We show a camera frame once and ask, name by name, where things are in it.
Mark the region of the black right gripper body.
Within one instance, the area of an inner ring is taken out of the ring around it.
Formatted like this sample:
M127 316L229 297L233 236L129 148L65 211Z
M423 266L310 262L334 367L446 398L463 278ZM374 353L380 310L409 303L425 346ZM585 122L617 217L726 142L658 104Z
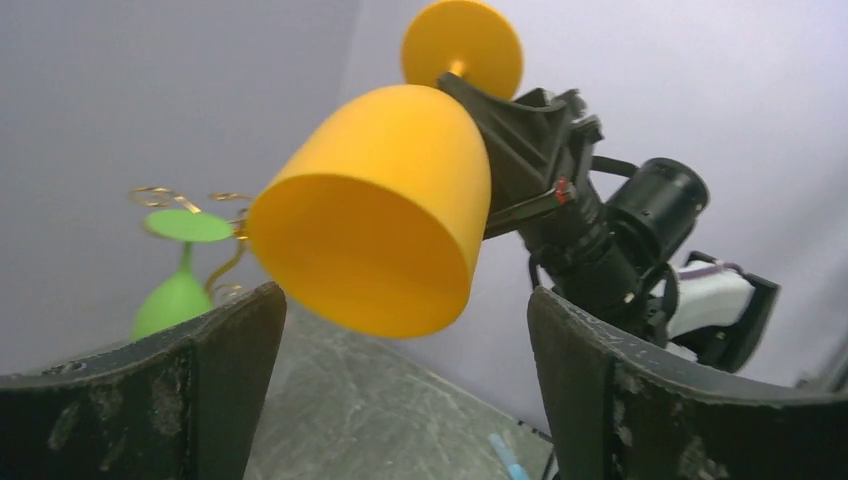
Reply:
M534 202L488 214L484 237L517 232L533 278L544 270L555 291L571 303L611 324L637 325L652 306L642 279L650 265L626 250L590 181L594 146L601 138L596 117L575 121L564 150L568 200L545 211Z

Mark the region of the green plastic wine glass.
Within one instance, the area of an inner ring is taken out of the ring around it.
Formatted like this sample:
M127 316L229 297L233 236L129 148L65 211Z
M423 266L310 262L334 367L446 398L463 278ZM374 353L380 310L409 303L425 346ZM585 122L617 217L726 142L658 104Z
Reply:
M203 315L213 308L203 285L194 275L193 246L182 243L181 256L174 273L145 298L139 307L131 333L138 340Z

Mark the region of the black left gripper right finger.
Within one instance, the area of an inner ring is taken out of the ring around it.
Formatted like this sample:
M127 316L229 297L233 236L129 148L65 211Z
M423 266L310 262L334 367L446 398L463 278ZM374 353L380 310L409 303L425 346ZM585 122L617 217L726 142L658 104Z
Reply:
M564 479L843 479L847 397L700 365L550 290L528 328Z

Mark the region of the orange plastic wine glass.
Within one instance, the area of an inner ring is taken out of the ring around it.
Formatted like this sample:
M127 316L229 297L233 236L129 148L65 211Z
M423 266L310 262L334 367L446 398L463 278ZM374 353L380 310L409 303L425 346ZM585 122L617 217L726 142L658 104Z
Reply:
M438 332L465 309L491 199L471 114L438 78L498 99L517 90L520 40L481 1L437 1L408 27L405 80L329 116L249 208L255 256L290 296L387 338Z

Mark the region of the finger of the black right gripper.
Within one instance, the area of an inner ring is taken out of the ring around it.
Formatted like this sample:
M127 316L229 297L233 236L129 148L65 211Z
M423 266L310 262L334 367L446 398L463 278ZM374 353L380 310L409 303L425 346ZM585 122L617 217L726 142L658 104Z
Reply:
M483 137L491 173L491 216L534 202L545 211L568 200L564 150L573 123L587 112L578 89L557 94L535 88L508 100L452 73L442 74L437 87L463 106Z

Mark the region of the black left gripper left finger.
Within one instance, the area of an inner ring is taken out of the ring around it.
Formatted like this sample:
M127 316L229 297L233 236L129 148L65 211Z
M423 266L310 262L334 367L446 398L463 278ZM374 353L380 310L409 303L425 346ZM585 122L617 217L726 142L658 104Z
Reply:
M1 379L5 479L240 479L284 329L275 284L124 346Z

